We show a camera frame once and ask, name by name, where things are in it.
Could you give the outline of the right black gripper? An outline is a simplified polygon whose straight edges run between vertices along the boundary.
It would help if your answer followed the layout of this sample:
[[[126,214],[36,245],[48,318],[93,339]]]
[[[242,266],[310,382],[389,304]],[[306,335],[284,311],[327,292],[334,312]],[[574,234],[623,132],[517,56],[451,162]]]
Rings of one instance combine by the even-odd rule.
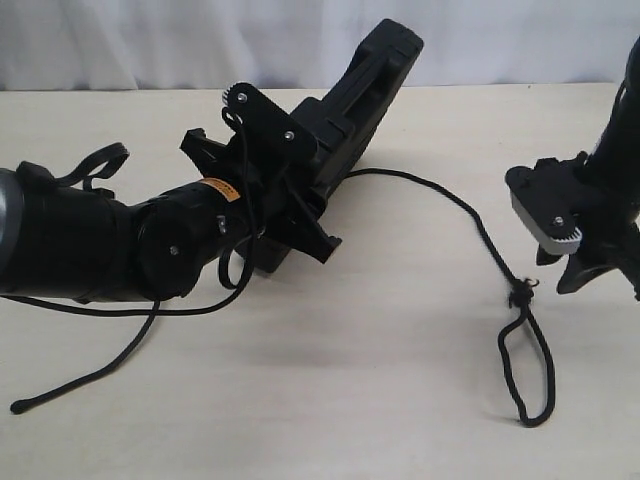
[[[619,271],[639,296],[639,209],[604,188],[587,183],[577,159],[538,160],[532,168],[505,174],[511,205],[537,242],[536,264],[567,259],[558,294],[576,293],[587,283]]]

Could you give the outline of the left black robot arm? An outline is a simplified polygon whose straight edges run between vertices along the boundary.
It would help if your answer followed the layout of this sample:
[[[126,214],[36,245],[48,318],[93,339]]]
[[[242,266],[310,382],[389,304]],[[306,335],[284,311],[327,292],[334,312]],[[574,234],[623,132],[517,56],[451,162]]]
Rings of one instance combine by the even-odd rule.
[[[275,271],[292,251],[326,261],[339,246],[320,226],[327,200],[350,168],[355,132],[333,94],[285,111],[255,87],[224,94],[227,143],[188,130],[182,152],[196,181],[127,205],[96,181],[128,158],[120,143],[69,174],[22,162],[1,173],[1,293],[9,298],[162,302],[188,295],[218,263],[228,284],[232,254]]]

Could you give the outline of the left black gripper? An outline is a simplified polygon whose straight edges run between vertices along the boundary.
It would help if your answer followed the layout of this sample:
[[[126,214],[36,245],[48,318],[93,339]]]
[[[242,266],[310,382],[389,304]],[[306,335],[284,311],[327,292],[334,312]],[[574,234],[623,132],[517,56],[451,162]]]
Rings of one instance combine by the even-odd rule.
[[[280,263],[293,250],[326,262],[341,239],[319,223],[333,188],[311,173],[316,138],[250,83],[235,83],[222,100],[244,128],[237,127],[226,144],[191,129],[180,149],[205,179],[250,192],[259,235],[256,263]]]

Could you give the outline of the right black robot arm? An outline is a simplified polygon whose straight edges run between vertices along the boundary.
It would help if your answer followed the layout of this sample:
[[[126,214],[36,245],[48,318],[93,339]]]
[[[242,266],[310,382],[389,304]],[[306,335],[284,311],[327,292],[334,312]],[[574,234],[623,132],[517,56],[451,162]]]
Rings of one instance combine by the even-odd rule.
[[[511,205],[538,243],[536,263],[568,259],[559,294],[619,271],[639,285],[639,48],[630,50],[609,120],[594,149],[540,158],[505,174]]]

